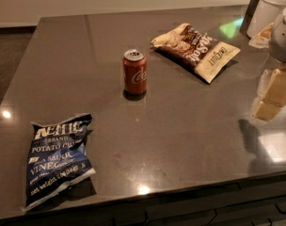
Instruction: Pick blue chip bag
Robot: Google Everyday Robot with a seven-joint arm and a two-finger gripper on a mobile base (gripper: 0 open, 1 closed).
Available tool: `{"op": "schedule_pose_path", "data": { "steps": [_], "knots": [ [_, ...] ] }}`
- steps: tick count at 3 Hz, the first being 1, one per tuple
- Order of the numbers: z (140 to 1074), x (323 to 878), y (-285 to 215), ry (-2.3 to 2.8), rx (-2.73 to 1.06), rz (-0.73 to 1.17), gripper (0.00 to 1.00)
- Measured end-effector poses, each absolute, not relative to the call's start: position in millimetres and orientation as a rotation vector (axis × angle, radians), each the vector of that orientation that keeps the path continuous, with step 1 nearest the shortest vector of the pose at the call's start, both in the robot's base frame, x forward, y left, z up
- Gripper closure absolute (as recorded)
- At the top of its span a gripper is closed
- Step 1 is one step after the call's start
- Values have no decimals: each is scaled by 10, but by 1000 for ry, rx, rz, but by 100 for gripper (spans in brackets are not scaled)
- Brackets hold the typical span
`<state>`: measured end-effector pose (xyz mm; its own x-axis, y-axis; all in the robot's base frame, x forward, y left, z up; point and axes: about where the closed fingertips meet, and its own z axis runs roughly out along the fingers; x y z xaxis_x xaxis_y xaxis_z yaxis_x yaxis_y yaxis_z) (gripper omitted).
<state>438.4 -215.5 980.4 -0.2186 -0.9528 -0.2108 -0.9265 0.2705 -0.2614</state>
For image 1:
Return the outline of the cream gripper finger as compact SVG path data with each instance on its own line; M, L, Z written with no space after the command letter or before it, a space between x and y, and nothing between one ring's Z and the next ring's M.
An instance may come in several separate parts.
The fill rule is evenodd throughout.
M271 121L286 105L286 67L265 70L261 76L252 107L252 115L263 121Z

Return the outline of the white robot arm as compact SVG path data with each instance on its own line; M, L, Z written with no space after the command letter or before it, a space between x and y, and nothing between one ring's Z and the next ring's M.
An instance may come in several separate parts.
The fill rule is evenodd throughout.
M263 121L275 118L286 105L286 8L248 43L258 49L267 48L277 62L264 70L251 107L252 115Z

